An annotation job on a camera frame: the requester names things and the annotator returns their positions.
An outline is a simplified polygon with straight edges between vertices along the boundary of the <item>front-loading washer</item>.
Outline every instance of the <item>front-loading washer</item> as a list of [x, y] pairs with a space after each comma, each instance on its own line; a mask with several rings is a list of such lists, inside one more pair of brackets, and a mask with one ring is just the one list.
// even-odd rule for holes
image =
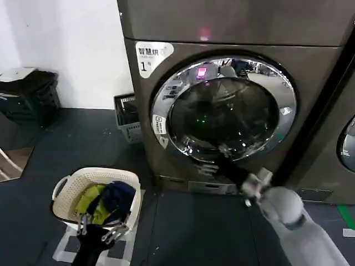
[[351, 38], [344, 54], [352, 58], [347, 71], [312, 134], [288, 157], [297, 163], [285, 163], [280, 170], [291, 172], [287, 185], [306, 201], [355, 204], [355, 32]]
[[355, 3], [316, 2], [118, 1], [161, 185], [235, 194], [230, 181], [196, 167], [214, 161], [219, 143], [252, 172], [279, 168], [352, 23]]

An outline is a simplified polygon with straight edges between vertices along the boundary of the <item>dark gray floor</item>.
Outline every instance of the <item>dark gray floor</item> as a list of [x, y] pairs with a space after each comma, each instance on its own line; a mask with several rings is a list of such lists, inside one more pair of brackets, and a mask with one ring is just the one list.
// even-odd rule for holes
[[[238, 198], [157, 193], [142, 145], [125, 142], [113, 111], [64, 110], [46, 130], [0, 116], [0, 128], [2, 148], [35, 146], [23, 177], [0, 183], [0, 265], [68, 265], [52, 259], [66, 226], [52, 217], [50, 197], [62, 177], [85, 166], [133, 171], [146, 189], [133, 266], [289, 265], [270, 225]], [[355, 240], [341, 237], [344, 224], [335, 206], [307, 208], [354, 262]]]

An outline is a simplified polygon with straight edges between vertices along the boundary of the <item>laundry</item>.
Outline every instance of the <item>laundry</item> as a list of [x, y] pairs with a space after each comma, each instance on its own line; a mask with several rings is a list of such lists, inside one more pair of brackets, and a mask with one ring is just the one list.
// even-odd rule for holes
[[[90, 206], [90, 204], [100, 196], [101, 192], [105, 189], [105, 185], [94, 185], [89, 187], [85, 193], [80, 198], [75, 210], [78, 215], [85, 214]], [[93, 213], [93, 223], [103, 224], [105, 220], [109, 217], [110, 212], [107, 211], [102, 201], [99, 200], [96, 209]]]
[[106, 186], [102, 192], [102, 202], [111, 213], [105, 223], [121, 220], [124, 222], [130, 213], [135, 189], [128, 184], [115, 181]]

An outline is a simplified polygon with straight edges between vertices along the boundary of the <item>white wall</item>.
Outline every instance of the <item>white wall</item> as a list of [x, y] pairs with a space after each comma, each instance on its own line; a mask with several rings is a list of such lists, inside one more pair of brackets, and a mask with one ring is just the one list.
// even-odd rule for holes
[[0, 4], [0, 73], [8, 68], [16, 68], [20, 64], [7, 10], [5, 5]]
[[13, 35], [0, 50], [15, 43], [12, 65], [57, 71], [64, 107], [113, 109], [113, 96], [133, 91], [115, 0], [0, 3]]

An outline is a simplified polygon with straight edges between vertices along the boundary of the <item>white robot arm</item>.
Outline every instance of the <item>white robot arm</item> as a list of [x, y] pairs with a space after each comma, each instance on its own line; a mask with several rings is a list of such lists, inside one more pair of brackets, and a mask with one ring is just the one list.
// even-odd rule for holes
[[263, 192], [271, 176], [266, 169], [262, 169], [258, 176], [250, 174], [241, 189], [247, 196], [256, 197], [291, 265], [349, 266], [326, 231], [312, 220], [295, 191], [271, 187]]

